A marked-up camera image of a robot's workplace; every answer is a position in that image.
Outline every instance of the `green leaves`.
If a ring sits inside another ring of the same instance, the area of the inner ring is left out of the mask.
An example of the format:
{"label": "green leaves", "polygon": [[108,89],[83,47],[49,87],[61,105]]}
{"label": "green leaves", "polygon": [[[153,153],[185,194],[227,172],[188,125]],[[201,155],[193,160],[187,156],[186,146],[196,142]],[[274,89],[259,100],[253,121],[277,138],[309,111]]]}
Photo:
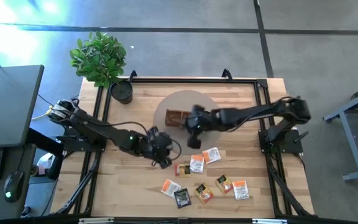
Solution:
{"label": "green leaves", "polygon": [[77,45],[78,45],[79,49],[82,49],[82,41],[81,41],[81,39],[77,40]]}
{"label": "green leaves", "polygon": [[116,64],[116,59],[112,58],[106,62],[108,68],[113,68]]}
{"label": "green leaves", "polygon": [[99,65],[99,62],[100,62],[100,56],[99,55],[95,55],[93,57],[93,64],[98,66]]}
{"label": "green leaves", "polygon": [[124,46],[107,33],[89,33],[89,40],[77,40],[78,49],[70,51],[70,65],[76,68],[78,76],[85,77],[94,86],[109,88],[110,83],[119,83],[124,74],[126,51]]}
{"label": "green leaves", "polygon": [[70,50],[70,57],[71,57],[72,59],[76,59],[75,56],[74,56],[73,50]]}

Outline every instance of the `orange tea packet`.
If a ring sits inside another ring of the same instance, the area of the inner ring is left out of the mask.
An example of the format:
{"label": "orange tea packet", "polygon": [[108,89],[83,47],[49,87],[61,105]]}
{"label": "orange tea packet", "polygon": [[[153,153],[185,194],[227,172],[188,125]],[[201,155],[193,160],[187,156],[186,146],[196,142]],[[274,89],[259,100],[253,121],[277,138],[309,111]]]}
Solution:
{"label": "orange tea packet", "polygon": [[205,158],[205,163],[209,164],[211,162],[215,162],[221,160],[221,155],[219,154],[219,150],[217,147],[213,147],[211,149],[207,149],[203,151],[203,156]]}
{"label": "orange tea packet", "polygon": [[181,186],[179,184],[175,183],[172,180],[167,179],[164,185],[162,186],[161,192],[168,195],[171,198],[175,198],[174,193],[180,189]]}
{"label": "orange tea packet", "polygon": [[190,170],[202,174],[204,169],[204,157],[192,155],[190,160]]}
{"label": "orange tea packet", "polygon": [[198,196],[198,198],[203,204],[207,203],[211,198],[214,197],[214,194],[212,193],[211,189],[209,189],[209,187],[205,183],[202,183],[196,188],[195,194]]}
{"label": "orange tea packet", "polygon": [[189,177],[190,166],[184,164],[175,164],[175,176],[178,177]]}
{"label": "orange tea packet", "polygon": [[234,181],[233,188],[234,196],[237,200],[249,198],[248,187],[245,180]]}
{"label": "orange tea packet", "polygon": [[219,187],[219,189],[221,189],[221,192],[223,194],[226,194],[231,189],[233,189],[232,182],[225,175],[222,175],[218,179],[216,179],[215,183]]}

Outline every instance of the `metal bracket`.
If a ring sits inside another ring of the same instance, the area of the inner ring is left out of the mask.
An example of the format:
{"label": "metal bracket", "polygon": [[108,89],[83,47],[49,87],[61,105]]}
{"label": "metal bracket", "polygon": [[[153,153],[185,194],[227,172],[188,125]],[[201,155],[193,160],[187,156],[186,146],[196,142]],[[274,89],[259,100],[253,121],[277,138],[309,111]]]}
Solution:
{"label": "metal bracket", "polygon": [[267,88],[267,80],[265,78],[256,79],[256,82],[263,88]]}
{"label": "metal bracket", "polygon": [[227,69],[227,68],[225,68],[225,69],[223,70],[222,77],[223,77],[223,78],[226,78],[226,77],[227,77],[227,79],[229,80],[229,82],[233,82],[233,77],[231,76],[231,73],[230,73],[229,69]]}
{"label": "metal bracket", "polygon": [[129,82],[132,82],[132,79],[134,79],[134,77],[136,77],[136,76],[137,76],[136,71],[133,70],[133,71],[131,72],[131,75],[129,76],[128,81],[129,81]]}
{"label": "metal bracket", "polygon": [[299,141],[300,135],[299,131],[296,129],[291,129],[285,134],[283,140],[278,140],[276,143],[272,143],[268,139],[269,131],[268,130],[259,130],[259,144],[260,150],[262,153],[302,153],[302,143]]}
{"label": "metal bracket", "polygon": [[114,217],[102,217],[102,218],[81,218],[78,223],[114,223]]}
{"label": "metal bracket", "polygon": [[104,147],[102,144],[89,144],[87,139],[84,138],[82,134],[80,134],[75,129],[69,127],[67,131],[65,131],[64,136],[57,136],[57,140],[61,141],[63,144],[63,150],[67,152],[103,152]]}
{"label": "metal bracket", "polygon": [[276,220],[269,218],[253,218],[252,223],[254,224],[287,224],[286,220]]}

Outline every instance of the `potted plant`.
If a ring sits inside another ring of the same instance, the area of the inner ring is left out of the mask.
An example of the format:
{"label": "potted plant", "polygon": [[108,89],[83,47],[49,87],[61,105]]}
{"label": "potted plant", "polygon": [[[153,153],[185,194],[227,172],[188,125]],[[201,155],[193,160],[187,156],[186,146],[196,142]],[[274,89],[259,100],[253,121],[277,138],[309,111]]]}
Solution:
{"label": "potted plant", "polygon": [[121,80],[119,75],[125,63],[126,51],[124,46],[113,36],[96,32],[96,37],[89,33],[89,40],[82,43],[77,40],[78,49],[70,50],[71,66],[76,68],[78,76],[84,76],[94,82],[95,87],[109,88],[111,96],[122,104],[132,101],[132,85]]}

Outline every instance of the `gray stand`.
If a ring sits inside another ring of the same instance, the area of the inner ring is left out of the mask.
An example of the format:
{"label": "gray stand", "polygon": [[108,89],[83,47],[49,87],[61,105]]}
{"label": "gray stand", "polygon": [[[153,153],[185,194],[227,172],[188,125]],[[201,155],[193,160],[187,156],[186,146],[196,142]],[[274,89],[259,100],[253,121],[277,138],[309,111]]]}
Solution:
{"label": "gray stand", "polygon": [[[335,112],[323,117],[323,119],[324,119],[324,121],[326,123],[330,123],[335,118],[340,118],[341,119],[343,128],[344,128],[345,133],[346,133],[346,138],[349,141],[349,144],[350,144],[350,147],[352,149],[352,153],[353,153],[353,156],[354,156],[354,159],[356,161],[357,168],[358,168],[358,148],[357,148],[356,142],[354,140],[354,135],[352,134],[351,127],[349,126],[349,123],[347,121],[347,115],[345,114],[346,111],[354,110],[357,107],[358,107],[358,97],[354,98],[350,102],[348,102],[345,105],[341,106]],[[351,173],[351,174],[344,175],[342,178],[344,179],[344,181],[358,179],[358,172],[354,172],[354,173]]]}

